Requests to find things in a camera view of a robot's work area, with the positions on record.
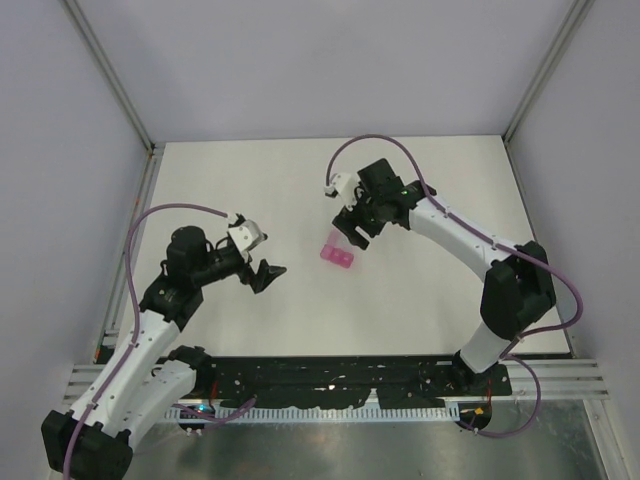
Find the pink weekly pill organizer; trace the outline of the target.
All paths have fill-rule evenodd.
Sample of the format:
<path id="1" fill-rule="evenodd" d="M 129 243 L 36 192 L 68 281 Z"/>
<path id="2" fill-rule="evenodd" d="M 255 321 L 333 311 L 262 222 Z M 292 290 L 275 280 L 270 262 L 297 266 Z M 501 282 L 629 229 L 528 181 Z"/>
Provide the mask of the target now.
<path id="1" fill-rule="evenodd" d="M 355 256 L 346 236 L 337 229 L 333 229 L 320 251 L 320 258 L 343 269 L 350 269 Z"/>

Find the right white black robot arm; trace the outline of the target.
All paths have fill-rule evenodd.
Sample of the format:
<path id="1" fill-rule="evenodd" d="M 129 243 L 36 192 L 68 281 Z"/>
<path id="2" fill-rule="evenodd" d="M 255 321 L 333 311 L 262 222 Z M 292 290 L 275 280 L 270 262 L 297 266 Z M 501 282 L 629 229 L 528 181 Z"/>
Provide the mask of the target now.
<path id="1" fill-rule="evenodd" d="M 505 252 L 498 248 L 498 238 L 479 238 L 456 222 L 453 212 L 435 206 L 435 190 L 418 180 L 404 184 L 386 159 L 355 175 L 331 175 L 325 195 L 342 201 L 332 224 L 351 245 L 365 250 L 387 224 L 398 225 L 434 241 L 483 282 L 481 324 L 453 360 L 452 381 L 465 394 L 484 387 L 487 370 L 517 335 L 556 305 L 550 273 L 521 257 L 545 263 L 547 255 L 541 245 L 508 242 Z"/>

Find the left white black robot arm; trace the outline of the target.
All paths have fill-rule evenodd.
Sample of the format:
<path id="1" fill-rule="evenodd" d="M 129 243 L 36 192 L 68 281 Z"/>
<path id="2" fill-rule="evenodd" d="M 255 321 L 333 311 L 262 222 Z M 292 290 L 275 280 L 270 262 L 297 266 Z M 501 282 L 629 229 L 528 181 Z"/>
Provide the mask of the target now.
<path id="1" fill-rule="evenodd" d="M 200 348 L 182 349 L 158 372 L 152 369 L 202 304 L 205 286 L 237 276 L 260 293 L 285 273 L 267 261 L 252 268 L 250 252 L 266 238 L 245 218 L 228 227 L 220 246 L 196 226 L 172 234 L 126 339 L 68 412 L 51 411 L 43 421 L 52 470 L 71 479 L 121 479 L 144 436 L 173 404 L 212 390 L 211 359 Z"/>

